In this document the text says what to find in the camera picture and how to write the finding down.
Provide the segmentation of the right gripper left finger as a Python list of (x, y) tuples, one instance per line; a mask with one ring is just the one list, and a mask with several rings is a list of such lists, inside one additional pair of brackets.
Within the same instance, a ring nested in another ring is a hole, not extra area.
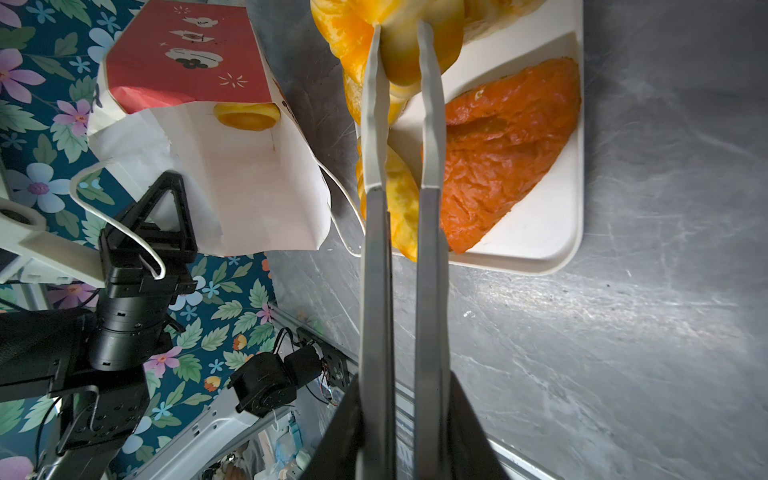
[(349, 385), (301, 480), (354, 480), (363, 444), (358, 377)]

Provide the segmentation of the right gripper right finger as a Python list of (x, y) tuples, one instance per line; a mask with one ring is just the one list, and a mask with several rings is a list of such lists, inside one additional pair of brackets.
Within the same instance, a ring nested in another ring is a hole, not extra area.
[(451, 373), (448, 406), (448, 451), (451, 478), (507, 480), (508, 474), (456, 376)]

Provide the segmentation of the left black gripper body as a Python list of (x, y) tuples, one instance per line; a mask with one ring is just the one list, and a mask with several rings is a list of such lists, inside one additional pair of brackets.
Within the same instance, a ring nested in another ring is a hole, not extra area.
[(96, 324), (88, 340), (88, 360), (100, 371), (141, 366), (170, 347), (164, 331), (168, 308), (194, 290), (188, 270), (198, 255), (183, 178), (163, 173), (148, 191), (118, 216), (129, 232), (146, 241), (166, 266), (157, 280), (153, 259), (114, 226), (99, 238), (105, 287), (96, 307)]

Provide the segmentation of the metal food tongs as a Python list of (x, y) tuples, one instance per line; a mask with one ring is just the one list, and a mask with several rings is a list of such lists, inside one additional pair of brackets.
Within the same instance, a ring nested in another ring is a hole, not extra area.
[(358, 474), (389, 479), (396, 468), (395, 326), (400, 294), (408, 293), (414, 318), (413, 474), (417, 479), (451, 478), (448, 451), (449, 357), (448, 246), (440, 227), (446, 125), (441, 67), (435, 31), (417, 23), (419, 82), (425, 117), (421, 126), (422, 173), (418, 258), (406, 265), (392, 251), (386, 196), (390, 130), (389, 80), (379, 54), (377, 25), (364, 74), (361, 109), (363, 186), (367, 222), (361, 265), (361, 353), (359, 388), (363, 444)]

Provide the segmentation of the round ring fake bread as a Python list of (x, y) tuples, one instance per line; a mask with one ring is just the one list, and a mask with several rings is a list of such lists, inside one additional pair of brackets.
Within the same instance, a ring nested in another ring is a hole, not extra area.
[(269, 130), (281, 119), (280, 109), (274, 103), (217, 103), (213, 113), (227, 127), (255, 132)]

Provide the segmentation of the red and white paper bag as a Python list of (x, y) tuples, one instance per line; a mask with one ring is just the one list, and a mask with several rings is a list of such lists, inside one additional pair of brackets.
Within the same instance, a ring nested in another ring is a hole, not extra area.
[[(217, 103), (274, 103), (255, 132), (221, 124)], [(182, 176), (198, 251), (229, 257), (315, 251), (331, 194), (243, 7), (150, 1), (100, 62), (90, 151), (134, 198)]]

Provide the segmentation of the long yellow fake bread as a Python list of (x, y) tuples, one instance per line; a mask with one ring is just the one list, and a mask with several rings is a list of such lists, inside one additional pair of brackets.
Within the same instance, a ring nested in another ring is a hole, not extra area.
[(388, 122), (393, 124), (418, 90), (417, 23), (426, 1), (313, 1), (314, 22), (343, 69), (346, 105), (361, 122), (363, 77), (377, 25), (381, 27), (379, 54), (389, 80)]

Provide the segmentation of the orange triangular fake pastry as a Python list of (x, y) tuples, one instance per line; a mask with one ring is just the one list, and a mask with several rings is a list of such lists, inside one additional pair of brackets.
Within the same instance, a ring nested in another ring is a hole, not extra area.
[(550, 171), (577, 128), (581, 104), (579, 66), (568, 57), (446, 104), (441, 226), (453, 252), (474, 247)]

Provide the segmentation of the curved croissant fake bread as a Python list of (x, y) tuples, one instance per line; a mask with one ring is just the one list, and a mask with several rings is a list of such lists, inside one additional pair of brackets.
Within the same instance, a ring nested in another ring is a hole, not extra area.
[(388, 148), (386, 196), (391, 244), (412, 262), (418, 257), (419, 188), (403, 159)]

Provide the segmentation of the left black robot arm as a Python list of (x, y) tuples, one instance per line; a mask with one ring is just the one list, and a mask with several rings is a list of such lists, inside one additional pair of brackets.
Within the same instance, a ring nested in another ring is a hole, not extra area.
[(57, 237), (16, 203), (1, 205), (1, 247), (99, 289), (94, 310), (5, 313), (1, 397), (60, 397), (58, 433), (41, 458), (40, 479), (97, 479), (134, 434), (150, 395), (145, 364), (170, 350), (185, 328), (169, 316), (192, 292), (197, 254), (182, 177), (163, 173), (98, 249)]

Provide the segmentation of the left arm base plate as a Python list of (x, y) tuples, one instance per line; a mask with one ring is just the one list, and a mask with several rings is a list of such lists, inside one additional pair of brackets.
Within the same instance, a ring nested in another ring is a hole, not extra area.
[(319, 350), (321, 363), (327, 373), (328, 384), (331, 387), (346, 391), (352, 382), (348, 368), (349, 357), (335, 344), (307, 327), (298, 327), (299, 343), (311, 344)]

